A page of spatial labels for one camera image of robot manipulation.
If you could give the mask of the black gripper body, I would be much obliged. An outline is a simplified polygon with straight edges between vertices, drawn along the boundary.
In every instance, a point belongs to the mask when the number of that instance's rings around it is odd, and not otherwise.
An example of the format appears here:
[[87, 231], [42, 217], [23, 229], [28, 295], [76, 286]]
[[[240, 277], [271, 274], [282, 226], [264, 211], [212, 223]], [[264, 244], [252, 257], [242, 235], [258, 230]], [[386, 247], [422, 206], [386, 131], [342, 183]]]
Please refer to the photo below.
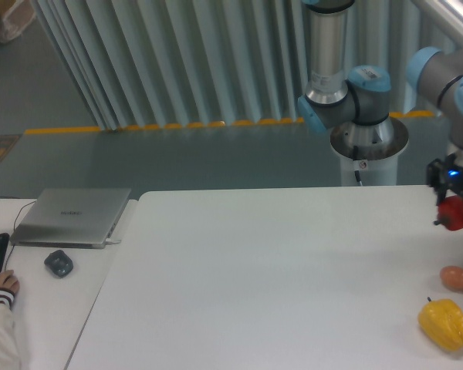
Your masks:
[[444, 178], [447, 188], [463, 199], [463, 165], [458, 163], [455, 153], [445, 157]]

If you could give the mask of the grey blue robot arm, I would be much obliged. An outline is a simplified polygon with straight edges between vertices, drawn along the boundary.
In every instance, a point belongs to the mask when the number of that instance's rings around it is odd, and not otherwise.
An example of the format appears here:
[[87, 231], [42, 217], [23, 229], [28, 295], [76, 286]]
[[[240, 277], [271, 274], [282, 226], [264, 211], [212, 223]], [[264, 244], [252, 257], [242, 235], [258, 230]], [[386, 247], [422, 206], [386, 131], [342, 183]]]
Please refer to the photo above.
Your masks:
[[[307, 1], [311, 19], [310, 78], [297, 106], [306, 125], [329, 131], [345, 186], [393, 185], [408, 145], [406, 126], [389, 114], [391, 82], [378, 66], [343, 69], [350, 1]], [[431, 161], [426, 184], [437, 197], [436, 224], [463, 229], [463, 1], [419, 1], [461, 48], [417, 51], [406, 68], [411, 88], [451, 121], [446, 157]]]

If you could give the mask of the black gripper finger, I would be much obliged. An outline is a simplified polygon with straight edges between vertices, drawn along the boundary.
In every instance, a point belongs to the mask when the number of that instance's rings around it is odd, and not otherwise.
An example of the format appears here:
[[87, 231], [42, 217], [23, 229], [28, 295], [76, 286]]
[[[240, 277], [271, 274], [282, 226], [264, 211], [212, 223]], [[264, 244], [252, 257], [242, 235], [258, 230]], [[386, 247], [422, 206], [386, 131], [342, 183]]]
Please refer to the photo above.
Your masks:
[[426, 184], [433, 189], [437, 206], [444, 201], [448, 192], [448, 167], [448, 158], [435, 159], [427, 165]]

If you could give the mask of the person's hand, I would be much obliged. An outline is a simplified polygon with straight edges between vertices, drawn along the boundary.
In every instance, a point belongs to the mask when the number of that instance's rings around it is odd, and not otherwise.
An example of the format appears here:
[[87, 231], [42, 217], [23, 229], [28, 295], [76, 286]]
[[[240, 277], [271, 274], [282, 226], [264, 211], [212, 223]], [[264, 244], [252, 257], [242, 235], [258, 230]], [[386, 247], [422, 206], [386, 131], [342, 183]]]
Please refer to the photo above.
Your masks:
[[18, 294], [20, 283], [13, 270], [6, 270], [0, 273], [0, 290], [9, 291], [13, 295]]

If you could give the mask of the white sleeved forearm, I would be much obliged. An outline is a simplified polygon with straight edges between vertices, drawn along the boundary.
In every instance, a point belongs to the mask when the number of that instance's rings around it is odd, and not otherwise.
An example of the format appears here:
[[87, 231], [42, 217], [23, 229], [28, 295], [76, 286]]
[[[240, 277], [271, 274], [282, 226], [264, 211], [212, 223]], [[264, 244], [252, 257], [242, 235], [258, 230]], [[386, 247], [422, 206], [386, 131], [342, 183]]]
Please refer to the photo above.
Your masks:
[[14, 293], [0, 288], [0, 369], [20, 369], [21, 366], [14, 332], [14, 300]]

